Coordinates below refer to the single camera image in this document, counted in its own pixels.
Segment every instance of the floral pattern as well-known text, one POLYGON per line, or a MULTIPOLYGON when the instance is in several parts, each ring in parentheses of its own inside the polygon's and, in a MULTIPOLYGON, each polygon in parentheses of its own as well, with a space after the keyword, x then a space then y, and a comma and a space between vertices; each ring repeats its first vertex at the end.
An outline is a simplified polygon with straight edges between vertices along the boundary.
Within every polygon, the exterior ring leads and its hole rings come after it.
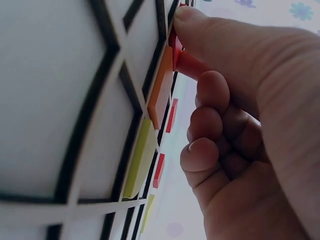
POLYGON ((255 5, 252 5, 252 0, 235 0, 235 2, 237 3, 237 4, 240 4, 241 6, 244 6, 244 7, 247 7, 247 8, 256 8, 256 6, 255 5))
POLYGON ((312 16, 314 15, 314 12, 311 11, 311 7, 305 5, 302 2, 291 3, 289 12, 293 14, 294 18, 300 19, 301 21, 310 21, 312 19, 312 16))

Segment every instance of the finger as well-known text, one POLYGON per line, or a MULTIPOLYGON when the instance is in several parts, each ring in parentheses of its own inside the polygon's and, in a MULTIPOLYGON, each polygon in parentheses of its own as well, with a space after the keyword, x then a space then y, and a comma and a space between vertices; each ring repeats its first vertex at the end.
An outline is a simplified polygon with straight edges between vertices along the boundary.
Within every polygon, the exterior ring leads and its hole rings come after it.
POLYGON ((249 161, 268 161, 261 126, 252 116, 230 104, 221 118, 223 134, 243 157, 249 161))
POLYGON ((243 157, 233 149, 230 149, 229 143, 221 133, 222 121, 213 108, 201 106, 192 113, 190 127, 187 131, 189 142, 192 143, 201 138, 216 141, 219 138, 219 145, 217 145, 219 162, 229 179, 233 180, 241 174, 249 165, 249 162, 243 159, 243 157))
POLYGON ((250 165, 246 159, 235 151, 221 158, 219 162, 230 180, 238 178, 250 165))
POLYGON ((191 115, 187 138, 190 143, 200 138, 216 141, 222 134, 221 117, 211 107, 200 106, 191 115))
POLYGON ((206 71, 197 82, 196 106, 207 106, 222 114, 230 101, 229 87, 224 76, 217 71, 206 71))
POLYGON ((256 41, 262 41, 253 31, 259 27, 209 18, 196 9, 179 7, 174 28, 186 50, 212 70, 222 73, 227 78, 233 100, 257 117, 256 96, 249 71, 255 61, 252 55, 256 54, 256 41))
POLYGON ((207 139, 200 138, 181 152, 180 164, 202 211, 210 200, 229 183, 218 163, 218 148, 207 139))
POLYGON ((319 49, 319 39, 301 29, 206 17, 192 7, 177 9, 174 28, 186 50, 222 73, 234 102, 257 119, 256 102, 260 108, 269 102, 274 94, 270 86, 279 79, 288 83, 297 77, 296 71, 292 74, 294 63, 290 60, 301 55, 315 57, 319 49))
MULTIPOLYGON (((221 122, 214 115, 215 111, 212 108, 215 108, 224 113, 223 132, 230 144, 250 161, 255 159, 268 161, 260 125, 248 113, 229 104, 228 92, 228 85, 218 72, 208 71, 201 75, 197 83, 197 101, 200 107, 191 116, 188 129, 189 142, 198 138, 216 141, 217 137, 220 137, 221 122)), ((220 145, 220 156, 224 153, 221 149, 227 146, 226 143, 220 145)))

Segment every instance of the skin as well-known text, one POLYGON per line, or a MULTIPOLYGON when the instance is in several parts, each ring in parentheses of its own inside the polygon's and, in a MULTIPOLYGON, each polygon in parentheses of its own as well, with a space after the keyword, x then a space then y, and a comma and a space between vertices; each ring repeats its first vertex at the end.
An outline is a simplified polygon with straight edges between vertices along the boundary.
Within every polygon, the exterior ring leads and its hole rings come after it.
POLYGON ((180 159, 207 239, 319 240, 320 38, 191 7, 174 28, 213 69, 198 79, 180 159))

